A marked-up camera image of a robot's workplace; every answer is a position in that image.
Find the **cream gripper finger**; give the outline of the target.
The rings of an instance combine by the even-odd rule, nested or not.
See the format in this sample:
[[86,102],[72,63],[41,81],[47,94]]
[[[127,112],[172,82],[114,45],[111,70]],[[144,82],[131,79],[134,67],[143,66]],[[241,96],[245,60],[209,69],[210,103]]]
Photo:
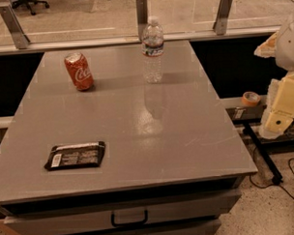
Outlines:
[[266,96],[259,134],[266,139],[280,137],[294,119],[294,72],[281,80],[272,79]]
[[254,55],[264,58],[275,57],[277,35],[278,33],[272,34],[264,43],[259,45],[254,51]]

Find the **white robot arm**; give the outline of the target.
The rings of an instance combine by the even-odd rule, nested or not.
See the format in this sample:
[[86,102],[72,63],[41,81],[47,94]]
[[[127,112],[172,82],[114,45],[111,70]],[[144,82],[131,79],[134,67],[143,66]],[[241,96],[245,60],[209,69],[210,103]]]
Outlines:
[[256,48],[254,55],[274,57],[276,65],[286,70],[282,79],[271,80],[259,127],[261,137],[276,139],[294,119],[294,11],[276,33]]

